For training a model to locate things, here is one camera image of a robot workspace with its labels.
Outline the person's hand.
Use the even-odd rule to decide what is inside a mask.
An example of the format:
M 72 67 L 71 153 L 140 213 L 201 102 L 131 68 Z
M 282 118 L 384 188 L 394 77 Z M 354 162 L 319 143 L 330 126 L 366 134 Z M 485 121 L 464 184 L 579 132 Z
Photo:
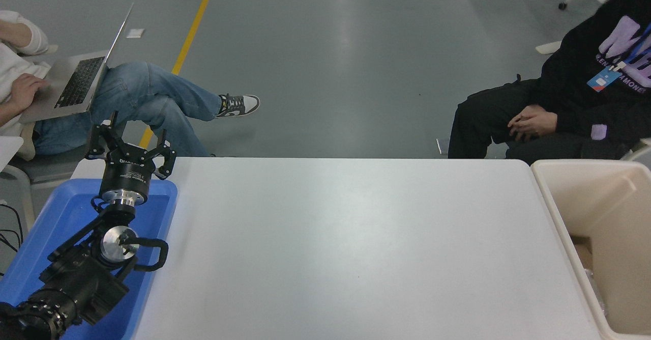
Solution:
M 34 101 L 35 94 L 39 89 L 49 86 L 49 82 L 37 76 L 23 73 L 14 80 L 10 90 L 10 105 L 17 113 L 23 113 Z
M 520 113 L 508 124 L 510 136 L 516 141 L 528 142 L 530 139 L 555 133 L 558 116 L 553 112 Z
M 508 122 L 507 127 L 512 132 L 537 133 L 545 128 L 547 114 L 539 105 L 528 105 Z

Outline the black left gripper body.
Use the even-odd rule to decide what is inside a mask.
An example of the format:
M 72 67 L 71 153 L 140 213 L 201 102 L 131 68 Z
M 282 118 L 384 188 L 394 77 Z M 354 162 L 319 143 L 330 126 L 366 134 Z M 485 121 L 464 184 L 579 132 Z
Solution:
M 147 150 L 139 147 L 112 149 L 105 157 L 105 171 L 100 185 L 100 195 L 110 191 L 131 191 L 140 196 L 149 194 L 155 164 L 146 158 Z

